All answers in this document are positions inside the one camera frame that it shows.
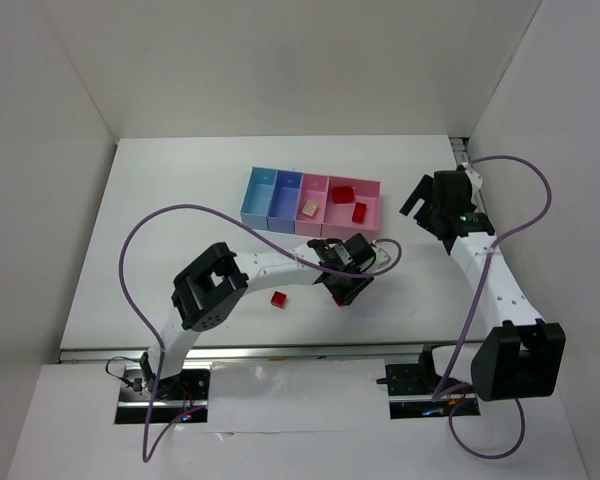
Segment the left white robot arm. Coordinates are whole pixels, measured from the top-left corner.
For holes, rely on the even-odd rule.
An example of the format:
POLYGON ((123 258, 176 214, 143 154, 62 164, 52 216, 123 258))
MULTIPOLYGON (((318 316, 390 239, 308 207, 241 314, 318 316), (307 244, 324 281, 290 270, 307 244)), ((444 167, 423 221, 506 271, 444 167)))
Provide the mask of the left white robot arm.
POLYGON ((176 388, 187 353, 199 336, 221 325, 246 294, 287 285, 326 287, 340 306, 350 304, 391 257, 361 234, 347 241, 311 239, 285 251, 235 253, 219 242, 174 279, 172 309, 162 342, 141 357, 146 386, 158 398, 176 388))

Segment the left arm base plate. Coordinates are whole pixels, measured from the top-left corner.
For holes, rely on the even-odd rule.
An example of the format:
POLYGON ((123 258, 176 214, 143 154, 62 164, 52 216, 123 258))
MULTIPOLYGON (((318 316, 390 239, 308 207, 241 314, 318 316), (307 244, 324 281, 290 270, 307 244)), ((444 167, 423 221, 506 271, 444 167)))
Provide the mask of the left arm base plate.
MULTIPOLYGON (((151 389, 145 384, 139 367, 125 368, 121 377, 131 386, 121 383, 114 423, 141 425, 145 422, 151 389)), ((180 423, 206 423, 211 380, 209 367, 185 368, 172 386, 156 397, 151 412, 151 424, 167 424, 187 412, 180 423)))

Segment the red rounded lego brick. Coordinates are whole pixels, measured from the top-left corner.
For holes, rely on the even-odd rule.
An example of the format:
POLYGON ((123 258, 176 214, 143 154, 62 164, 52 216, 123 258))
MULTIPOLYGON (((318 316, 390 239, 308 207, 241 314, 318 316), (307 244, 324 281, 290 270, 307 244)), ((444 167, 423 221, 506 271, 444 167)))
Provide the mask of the red rounded lego brick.
POLYGON ((354 203, 355 189, 351 185, 335 186, 330 190, 330 199, 336 205, 354 203))

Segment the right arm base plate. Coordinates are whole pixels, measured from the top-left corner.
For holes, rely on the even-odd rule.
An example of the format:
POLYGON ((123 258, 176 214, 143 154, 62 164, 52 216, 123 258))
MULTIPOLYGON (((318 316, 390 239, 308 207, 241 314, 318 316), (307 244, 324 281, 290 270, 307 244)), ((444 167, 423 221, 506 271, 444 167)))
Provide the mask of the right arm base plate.
POLYGON ((417 364, 386 364, 385 374, 376 383, 385 386, 391 420, 433 419, 456 416, 479 416, 480 408, 469 387, 433 400, 437 381, 430 382, 417 364))

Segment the small red lego brick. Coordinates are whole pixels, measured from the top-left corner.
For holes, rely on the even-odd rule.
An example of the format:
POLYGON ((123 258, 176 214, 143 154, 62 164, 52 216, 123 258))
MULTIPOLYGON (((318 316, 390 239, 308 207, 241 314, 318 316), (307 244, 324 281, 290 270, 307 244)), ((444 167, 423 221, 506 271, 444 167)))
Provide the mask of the small red lego brick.
POLYGON ((280 291, 275 291, 271 297, 270 303, 272 306, 284 309, 288 300, 288 296, 280 291))

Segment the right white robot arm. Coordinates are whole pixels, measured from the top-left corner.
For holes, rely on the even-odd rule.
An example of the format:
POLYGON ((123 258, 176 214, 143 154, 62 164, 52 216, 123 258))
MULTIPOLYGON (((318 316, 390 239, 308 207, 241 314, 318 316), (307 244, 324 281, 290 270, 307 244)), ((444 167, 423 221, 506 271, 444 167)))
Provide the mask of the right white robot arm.
POLYGON ((440 397, 457 382, 471 385, 483 401, 553 394, 566 345, 557 323, 546 322, 518 285, 488 216, 474 196, 481 176, 470 168, 422 177, 400 212, 441 241, 473 293, 469 313, 481 314, 487 336, 480 346, 459 341, 430 351, 440 397))

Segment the white lego brick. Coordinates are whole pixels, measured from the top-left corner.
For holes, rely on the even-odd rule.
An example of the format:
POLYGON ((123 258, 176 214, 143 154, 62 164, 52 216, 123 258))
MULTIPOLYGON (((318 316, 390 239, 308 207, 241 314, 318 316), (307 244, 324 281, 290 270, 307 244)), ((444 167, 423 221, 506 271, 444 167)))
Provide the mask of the white lego brick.
POLYGON ((307 200, 303 208, 301 209, 301 214, 310 218, 314 218, 319 208, 319 203, 314 200, 307 200))

